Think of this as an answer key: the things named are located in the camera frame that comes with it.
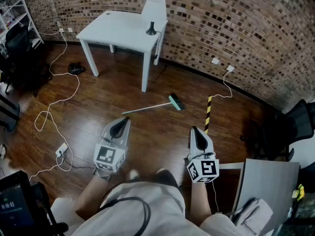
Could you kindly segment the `white power strip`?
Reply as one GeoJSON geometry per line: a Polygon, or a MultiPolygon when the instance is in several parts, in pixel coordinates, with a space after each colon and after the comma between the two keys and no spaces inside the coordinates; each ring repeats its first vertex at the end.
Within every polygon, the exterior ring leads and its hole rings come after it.
{"type": "Polygon", "coordinates": [[[56,156],[61,157],[63,154],[68,150],[68,145],[66,143],[63,143],[57,150],[56,150],[56,156]]]}

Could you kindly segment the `person's left forearm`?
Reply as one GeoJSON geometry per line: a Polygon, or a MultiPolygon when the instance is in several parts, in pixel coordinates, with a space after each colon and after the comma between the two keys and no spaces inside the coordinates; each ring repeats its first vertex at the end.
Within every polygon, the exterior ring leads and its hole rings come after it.
{"type": "Polygon", "coordinates": [[[99,176],[93,176],[73,203],[75,213],[84,220],[94,216],[98,212],[106,193],[114,186],[115,183],[108,182],[99,176]]]}

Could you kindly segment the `grey desk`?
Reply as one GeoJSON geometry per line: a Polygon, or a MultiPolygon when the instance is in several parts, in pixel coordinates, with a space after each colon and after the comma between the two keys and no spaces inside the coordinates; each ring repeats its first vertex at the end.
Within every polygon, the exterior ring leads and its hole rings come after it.
{"type": "Polygon", "coordinates": [[[220,172],[240,170],[232,211],[242,208],[252,198],[263,199],[272,209],[273,215],[263,228],[263,235],[287,220],[298,181],[298,162],[246,159],[245,162],[220,164],[219,169],[220,172]]]}

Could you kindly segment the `person's left hand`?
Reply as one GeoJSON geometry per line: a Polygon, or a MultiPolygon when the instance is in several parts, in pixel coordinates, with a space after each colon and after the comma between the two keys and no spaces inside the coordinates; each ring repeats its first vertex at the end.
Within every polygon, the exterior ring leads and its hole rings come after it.
{"type": "Polygon", "coordinates": [[[109,182],[110,179],[111,179],[111,174],[110,173],[108,173],[105,170],[99,169],[99,168],[95,168],[94,171],[93,171],[93,174],[95,176],[98,176],[98,177],[106,180],[107,182],[109,182]]]}

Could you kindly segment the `person's beige shirt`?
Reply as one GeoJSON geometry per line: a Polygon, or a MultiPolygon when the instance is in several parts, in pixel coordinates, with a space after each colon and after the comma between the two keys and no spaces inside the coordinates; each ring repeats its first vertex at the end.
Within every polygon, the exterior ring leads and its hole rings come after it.
{"type": "Polygon", "coordinates": [[[223,214],[211,215],[197,226],[185,217],[185,202],[172,186],[152,182],[123,183],[115,187],[88,220],[71,203],[55,199],[51,210],[56,222],[69,229],[65,236],[241,236],[223,214]]]}

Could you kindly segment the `black tablet screen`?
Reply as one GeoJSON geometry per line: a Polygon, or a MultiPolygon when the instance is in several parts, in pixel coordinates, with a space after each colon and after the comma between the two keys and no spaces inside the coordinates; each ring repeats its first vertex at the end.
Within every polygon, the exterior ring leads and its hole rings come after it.
{"type": "Polygon", "coordinates": [[[17,171],[0,179],[0,236],[60,236],[43,184],[17,171]]]}

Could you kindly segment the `white square table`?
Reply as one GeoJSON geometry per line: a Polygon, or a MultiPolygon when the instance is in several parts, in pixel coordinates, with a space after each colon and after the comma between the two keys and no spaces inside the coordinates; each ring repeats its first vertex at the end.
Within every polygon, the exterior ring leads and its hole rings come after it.
{"type": "Polygon", "coordinates": [[[157,65],[166,25],[167,21],[165,23],[155,24],[157,34],[150,36],[146,34],[150,23],[143,20],[141,14],[122,11],[105,11],[86,26],[76,38],[80,40],[88,64],[93,75],[96,77],[99,76],[99,72],[91,54],[88,45],[89,42],[96,42],[103,45],[108,44],[112,53],[115,51],[115,46],[143,53],[141,91],[146,92],[152,49],[155,44],[158,43],[156,58],[154,60],[154,65],[157,65]]]}

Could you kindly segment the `yellow green small object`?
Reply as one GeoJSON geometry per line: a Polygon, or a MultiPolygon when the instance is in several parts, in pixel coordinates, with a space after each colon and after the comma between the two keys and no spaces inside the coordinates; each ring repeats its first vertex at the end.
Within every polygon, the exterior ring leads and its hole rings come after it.
{"type": "Polygon", "coordinates": [[[292,192],[292,198],[296,201],[300,201],[305,196],[304,186],[299,184],[297,189],[292,192]]]}

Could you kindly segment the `teal broom with black bristles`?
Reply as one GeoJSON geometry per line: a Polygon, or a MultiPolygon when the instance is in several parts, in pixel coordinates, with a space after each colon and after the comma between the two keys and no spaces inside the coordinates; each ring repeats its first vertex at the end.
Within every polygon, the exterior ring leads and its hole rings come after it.
{"type": "Polygon", "coordinates": [[[169,100],[169,102],[167,102],[167,103],[154,105],[154,106],[150,106],[150,107],[145,107],[145,108],[141,108],[141,109],[136,109],[136,110],[131,110],[131,111],[126,111],[126,112],[122,112],[121,114],[126,115],[126,114],[140,112],[140,111],[148,110],[148,109],[152,109],[152,108],[164,107],[166,105],[172,105],[177,111],[181,111],[181,110],[185,109],[183,103],[179,100],[178,96],[175,93],[170,94],[168,97],[168,100],[169,100]]]}

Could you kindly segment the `yellow black striped floor tape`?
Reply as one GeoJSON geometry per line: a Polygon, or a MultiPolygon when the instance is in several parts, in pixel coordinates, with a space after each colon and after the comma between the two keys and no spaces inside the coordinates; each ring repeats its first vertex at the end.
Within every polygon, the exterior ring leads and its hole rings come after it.
{"type": "Polygon", "coordinates": [[[212,96],[209,95],[209,97],[208,97],[208,105],[207,105],[207,114],[206,114],[206,120],[205,120],[205,128],[204,128],[204,132],[206,134],[208,134],[208,130],[209,130],[211,102],[212,102],[212,96]]]}

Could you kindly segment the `person's right forearm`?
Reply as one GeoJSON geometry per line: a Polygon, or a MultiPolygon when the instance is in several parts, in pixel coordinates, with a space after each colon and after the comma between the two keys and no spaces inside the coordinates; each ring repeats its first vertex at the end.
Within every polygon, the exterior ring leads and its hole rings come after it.
{"type": "Polygon", "coordinates": [[[192,183],[189,219],[197,226],[212,215],[205,183],[192,183]]]}

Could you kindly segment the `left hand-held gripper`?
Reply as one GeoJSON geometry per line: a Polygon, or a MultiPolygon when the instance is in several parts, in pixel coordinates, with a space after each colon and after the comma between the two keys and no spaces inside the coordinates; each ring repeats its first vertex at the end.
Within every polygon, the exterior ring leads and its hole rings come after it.
{"type": "Polygon", "coordinates": [[[116,173],[126,159],[130,118],[118,118],[107,124],[95,145],[94,164],[98,169],[116,173]]]}

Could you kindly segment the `white table lamp black base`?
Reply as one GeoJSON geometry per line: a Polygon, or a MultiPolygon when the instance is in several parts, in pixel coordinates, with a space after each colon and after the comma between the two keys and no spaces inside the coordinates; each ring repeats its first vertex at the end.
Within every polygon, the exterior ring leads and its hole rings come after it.
{"type": "Polygon", "coordinates": [[[141,12],[141,18],[150,23],[146,34],[156,35],[155,24],[165,23],[167,19],[165,0],[146,0],[141,12]]]}

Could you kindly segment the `grey fabric bag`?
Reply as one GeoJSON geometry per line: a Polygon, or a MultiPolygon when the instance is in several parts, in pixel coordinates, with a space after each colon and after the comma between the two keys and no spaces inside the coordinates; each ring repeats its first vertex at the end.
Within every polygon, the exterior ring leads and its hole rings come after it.
{"type": "Polygon", "coordinates": [[[241,236],[259,236],[273,215],[263,199],[253,198],[234,212],[237,230],[241,236]]]}

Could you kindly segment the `black mesh office chair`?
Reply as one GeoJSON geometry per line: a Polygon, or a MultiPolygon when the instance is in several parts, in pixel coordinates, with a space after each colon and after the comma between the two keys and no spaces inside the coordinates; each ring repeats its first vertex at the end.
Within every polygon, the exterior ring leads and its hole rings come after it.
{"type": "Polygon", "coordinates": [[[301,99],[289,112],[264,123],[258,130],[255,159],[274,161],[284,157],[288,162],[294,155],[294,149],[289,145],[294,142],[309,139],[315,133],[310,104],[301,99]]]}

